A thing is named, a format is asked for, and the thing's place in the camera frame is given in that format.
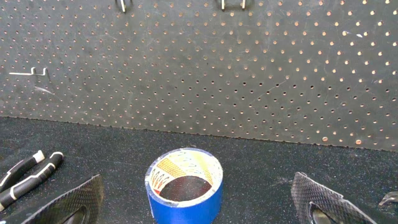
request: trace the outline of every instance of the white scratch mark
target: white scratch mark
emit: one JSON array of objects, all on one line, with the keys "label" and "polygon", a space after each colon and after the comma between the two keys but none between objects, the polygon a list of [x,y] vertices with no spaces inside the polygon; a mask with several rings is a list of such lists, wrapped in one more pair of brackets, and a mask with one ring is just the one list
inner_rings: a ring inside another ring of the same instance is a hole
[{"label": "white scratch mark", "polygon": [[45,93],[50,93],[51,95],[55,95],[55,93],[52,93],[52,92],[46,90],[45,88],[35,87],[35,90],[36,91],[42,91],[42,92],[45,92]]}]

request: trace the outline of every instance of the black handle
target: black handle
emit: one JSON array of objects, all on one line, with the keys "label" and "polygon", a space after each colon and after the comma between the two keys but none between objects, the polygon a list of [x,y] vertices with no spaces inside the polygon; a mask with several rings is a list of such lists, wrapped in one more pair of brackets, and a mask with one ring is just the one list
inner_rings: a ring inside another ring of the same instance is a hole
[{"label": "black handle", "polygon": [[0,193],[13,186],[28,170],[44,160],[44,154],[39,150],[33,156],[19,161],[7,174],[0,180]]},{"label": "black handle", "polygon": [[31,191],[42,182],[44,182],[57,169],[58,165],[63,159],[61,152],[55,152],[50,156],[50,159],[33,175],[28,176],[23,181],[12,186],[11,188],[0,193],[0,211],[7,208],[12,202],[19,197]]}]

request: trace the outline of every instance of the pegboard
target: pegboard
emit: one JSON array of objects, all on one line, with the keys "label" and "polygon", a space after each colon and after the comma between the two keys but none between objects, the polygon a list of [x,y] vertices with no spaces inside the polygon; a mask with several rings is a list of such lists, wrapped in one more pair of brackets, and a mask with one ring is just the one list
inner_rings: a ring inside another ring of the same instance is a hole
[{"label": "pegboard", "polygon": [[398,1],[124,2],[2,0],[0,115],[398,150]]}]

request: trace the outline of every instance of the black mat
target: black mat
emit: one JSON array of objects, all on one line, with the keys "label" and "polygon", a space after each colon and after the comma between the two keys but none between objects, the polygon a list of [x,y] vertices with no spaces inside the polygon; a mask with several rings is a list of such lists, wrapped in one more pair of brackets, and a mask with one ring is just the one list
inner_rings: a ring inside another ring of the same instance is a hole
[{"label": "black mat", "polygon": [[[297,171],[377,210],[398,190],[398,153],[285,142],[162,133],[82,124],[0,118],[0,174],[39,149],[65,160],[48,181],[19,199],[0,218],[89,174],[101,174],[105,201],[98,223],[153,223],[144,187],[149,165],[163,153],[197,147],[224,169],[223,204],[214,223],[298,223],[290,195]],[[395,217],[395,207],[382,210]]]}]

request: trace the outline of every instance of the blue tape outer surface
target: blue tape outer surface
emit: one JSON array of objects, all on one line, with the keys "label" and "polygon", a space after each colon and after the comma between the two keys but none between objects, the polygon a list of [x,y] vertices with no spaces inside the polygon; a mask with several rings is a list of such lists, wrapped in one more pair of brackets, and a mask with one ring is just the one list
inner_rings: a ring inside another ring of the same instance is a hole
[{"label": "blue tape outer surface", "polygon": [[[161,160],[170,153],[180,151],[180,150],[193,150],[200,151],[209,156],[213,157],[209,152],[203,151],[201,149],[194,148],[183,148],[170,151],[162,156],[160,156],[152,165],[149,167],[146,177],[150,176],[153,167],[157,161]],[[152,216],[158,224],[207,224],[211,223],[217,216],[221,208],[221,196],[223,189],[223,182],[221,181],[220,186],[206,200],[189,207],[179,207],[178,202],[169,202],[164,200],[162,197],[157,195],[149,184],[149,181],[145,181],[146,190],[149,198],[150,208],[152,210]]]}]

